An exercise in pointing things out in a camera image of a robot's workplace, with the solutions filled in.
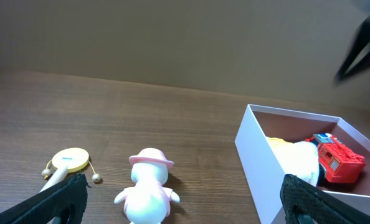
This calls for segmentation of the white plush duck yellow hat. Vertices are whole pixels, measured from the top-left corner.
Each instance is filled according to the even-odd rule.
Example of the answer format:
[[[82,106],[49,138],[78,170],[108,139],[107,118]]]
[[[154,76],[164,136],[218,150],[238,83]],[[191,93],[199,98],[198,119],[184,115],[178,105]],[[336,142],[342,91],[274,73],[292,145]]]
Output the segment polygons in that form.
[[[266,137],[268,145],[286,174],[292,174],[316,187],[320,175],[318,148],[311,142],[287,142]]]

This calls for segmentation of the red toy fire truck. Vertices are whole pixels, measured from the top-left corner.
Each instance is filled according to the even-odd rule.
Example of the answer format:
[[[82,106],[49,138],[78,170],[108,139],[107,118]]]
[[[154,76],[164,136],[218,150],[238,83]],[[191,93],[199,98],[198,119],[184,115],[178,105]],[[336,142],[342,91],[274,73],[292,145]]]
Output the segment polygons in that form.
[[[318,162],[328,182],[353,184],[357,181],[366,165],[364,156],[356,154],[330,133],[314,134],[305,141],[318,148]]]

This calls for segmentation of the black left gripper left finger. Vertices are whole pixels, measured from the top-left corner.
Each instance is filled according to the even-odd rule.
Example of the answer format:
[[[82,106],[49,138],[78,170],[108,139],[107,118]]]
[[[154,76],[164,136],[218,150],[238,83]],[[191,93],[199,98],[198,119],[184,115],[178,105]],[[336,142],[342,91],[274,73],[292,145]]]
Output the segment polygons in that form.
[[[75,174],[0,213],[0,224],[81,223],[87,188],[85,174]]]

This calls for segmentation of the white duck with pink hat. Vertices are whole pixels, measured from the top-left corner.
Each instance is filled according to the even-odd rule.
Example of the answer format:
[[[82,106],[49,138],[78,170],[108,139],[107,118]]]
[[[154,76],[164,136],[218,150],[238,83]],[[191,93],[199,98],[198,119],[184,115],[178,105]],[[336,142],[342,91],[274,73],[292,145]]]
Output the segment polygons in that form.
[[[123,189],[114,199],[124,203],[123,213],[130,224],[160,224],[171,213],[171,203],[181,201],[179,195],[164,186],[174,162],[156,148],[145,148],[130,156],[131,180],[135,184]]]

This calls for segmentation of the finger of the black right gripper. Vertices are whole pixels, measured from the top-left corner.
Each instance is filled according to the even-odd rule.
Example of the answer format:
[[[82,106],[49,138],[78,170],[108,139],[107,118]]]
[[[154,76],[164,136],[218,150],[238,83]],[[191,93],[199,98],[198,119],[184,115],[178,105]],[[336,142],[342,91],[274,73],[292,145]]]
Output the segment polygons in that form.
[[[342,82],[351,77],[355,77],[358,73],[361,73],[370,68],[370,51],[358,63],[351,67],[351,64],[355,61],[356,57],[369,43],[370,15],[360,25],[349,54],[347,55],[344,62],[336,73],[337,82]]]
[[[370,51],[358,63],[351,67],[351,64],[355,61],[356,57],[359,55],[362,49],[367,46],[368,43],[370,43],[370,40],[354,41],[354,44],[352,45],[348,56],[340,67],[341,78],[351,78],[358,73],[370,68]]]

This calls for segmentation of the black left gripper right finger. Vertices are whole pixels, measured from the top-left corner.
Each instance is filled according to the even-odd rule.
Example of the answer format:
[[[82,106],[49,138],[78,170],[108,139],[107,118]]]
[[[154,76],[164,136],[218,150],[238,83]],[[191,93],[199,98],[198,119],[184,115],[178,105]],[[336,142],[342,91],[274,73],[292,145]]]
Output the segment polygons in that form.
[[[370,224],[370,216],[310,185],[284,176],[280,198],[286,224]]]

